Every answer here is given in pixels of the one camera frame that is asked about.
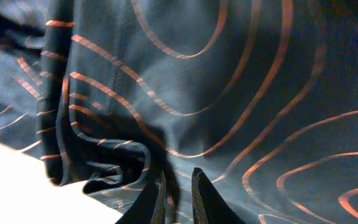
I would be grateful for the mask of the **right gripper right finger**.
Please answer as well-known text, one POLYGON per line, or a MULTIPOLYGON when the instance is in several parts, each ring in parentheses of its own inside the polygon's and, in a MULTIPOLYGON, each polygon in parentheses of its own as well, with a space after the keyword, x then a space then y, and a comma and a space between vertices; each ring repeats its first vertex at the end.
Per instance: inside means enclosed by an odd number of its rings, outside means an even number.
POLYGON ((191 194, 195 224, 245 224, 198 167, 191 176, 191 194))

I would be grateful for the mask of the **black printed cycling jersey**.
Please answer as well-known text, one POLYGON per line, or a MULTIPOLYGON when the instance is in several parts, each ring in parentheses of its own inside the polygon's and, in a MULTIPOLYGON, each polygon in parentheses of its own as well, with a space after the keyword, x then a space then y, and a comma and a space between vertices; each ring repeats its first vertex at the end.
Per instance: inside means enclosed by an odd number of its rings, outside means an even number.
POLYGON ((0 142, 125 214, 203 170, 245 223, 358 223, 358 1, 0 0, 0 142))

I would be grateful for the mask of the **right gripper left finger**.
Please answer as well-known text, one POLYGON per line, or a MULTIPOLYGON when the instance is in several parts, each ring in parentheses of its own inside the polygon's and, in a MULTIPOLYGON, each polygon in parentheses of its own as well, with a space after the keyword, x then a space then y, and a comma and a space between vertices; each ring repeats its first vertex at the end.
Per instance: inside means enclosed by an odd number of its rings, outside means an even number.
POLYGON ((167 201, 166 178, 163 172, 147 184, 128 211, 116 224, 164 224, 167 201))

